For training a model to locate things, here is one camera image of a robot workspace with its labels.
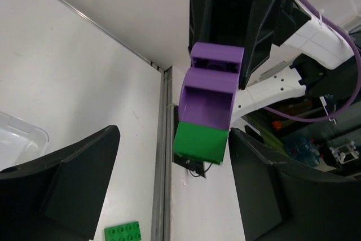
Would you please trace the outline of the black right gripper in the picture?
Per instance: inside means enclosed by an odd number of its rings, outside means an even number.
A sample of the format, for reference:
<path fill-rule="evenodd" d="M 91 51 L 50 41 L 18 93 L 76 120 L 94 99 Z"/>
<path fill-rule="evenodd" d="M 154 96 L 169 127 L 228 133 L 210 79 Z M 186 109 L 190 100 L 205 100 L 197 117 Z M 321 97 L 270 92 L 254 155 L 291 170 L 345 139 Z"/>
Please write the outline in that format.
<path fill-rule="evenodd" d="M 188 52 L 196 42 L 209 42 L 213 0 L 190 0 Z M 245 36 L 239 88 L 244 89 L 252 73 L 270 57 L 281 0 L 253 0 Z"/>

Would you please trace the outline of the purple lego brick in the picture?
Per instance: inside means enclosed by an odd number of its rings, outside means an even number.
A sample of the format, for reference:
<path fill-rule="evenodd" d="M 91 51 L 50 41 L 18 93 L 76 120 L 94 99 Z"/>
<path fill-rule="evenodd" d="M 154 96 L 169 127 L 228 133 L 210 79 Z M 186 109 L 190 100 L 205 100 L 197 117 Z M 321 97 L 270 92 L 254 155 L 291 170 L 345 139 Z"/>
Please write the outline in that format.
<path fill-rule="evenodd" d="M 243 47 L 194 44 L 180 93 L 180 121 L 219 130 L 230 127 L 243 55 Z"/>

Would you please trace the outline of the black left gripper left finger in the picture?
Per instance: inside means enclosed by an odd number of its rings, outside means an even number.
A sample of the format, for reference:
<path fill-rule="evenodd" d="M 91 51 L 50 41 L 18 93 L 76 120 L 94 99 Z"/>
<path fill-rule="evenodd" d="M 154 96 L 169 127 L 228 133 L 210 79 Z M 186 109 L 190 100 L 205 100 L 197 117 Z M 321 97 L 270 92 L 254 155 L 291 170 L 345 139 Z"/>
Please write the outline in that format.
<path fill-rule="evenodd" d="M 87 138 L 1 171 L 1 240 L 92 240 L 120 131 Z"/>

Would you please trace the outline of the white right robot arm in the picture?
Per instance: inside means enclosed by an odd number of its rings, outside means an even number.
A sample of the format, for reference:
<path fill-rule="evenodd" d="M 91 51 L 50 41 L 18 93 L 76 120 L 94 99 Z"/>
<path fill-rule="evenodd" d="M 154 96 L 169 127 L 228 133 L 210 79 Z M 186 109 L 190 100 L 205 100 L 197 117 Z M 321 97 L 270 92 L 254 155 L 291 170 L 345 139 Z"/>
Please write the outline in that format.
<path fill-rule="evenodd" d="M 306 0 L 190 0 L 188 50 L 179 117 L 218 130 L 284 99 L 360 89 L 357 47 Z"/>

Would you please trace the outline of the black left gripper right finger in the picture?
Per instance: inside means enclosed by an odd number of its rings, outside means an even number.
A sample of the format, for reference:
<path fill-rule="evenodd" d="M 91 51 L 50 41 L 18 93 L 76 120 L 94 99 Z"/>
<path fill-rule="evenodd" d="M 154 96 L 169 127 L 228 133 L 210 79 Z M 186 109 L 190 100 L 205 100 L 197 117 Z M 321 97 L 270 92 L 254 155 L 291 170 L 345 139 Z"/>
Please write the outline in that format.
<path fill-rule="evenodd" d="M 360 239 L 360 181 L 303 165 L 236 128 L 228 146 L 246 240 Z"/>

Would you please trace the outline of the green lego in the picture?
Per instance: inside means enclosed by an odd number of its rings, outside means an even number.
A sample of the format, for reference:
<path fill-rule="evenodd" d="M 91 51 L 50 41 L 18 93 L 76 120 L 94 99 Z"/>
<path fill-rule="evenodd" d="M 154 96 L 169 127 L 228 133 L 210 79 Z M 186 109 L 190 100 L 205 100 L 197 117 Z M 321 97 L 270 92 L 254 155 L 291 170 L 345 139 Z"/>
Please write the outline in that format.
<path fill-rule="evenodd" d="M 228 130 L 180 121 L 173 151 L 185 158 L 220 165 L 223 163 Z"/>

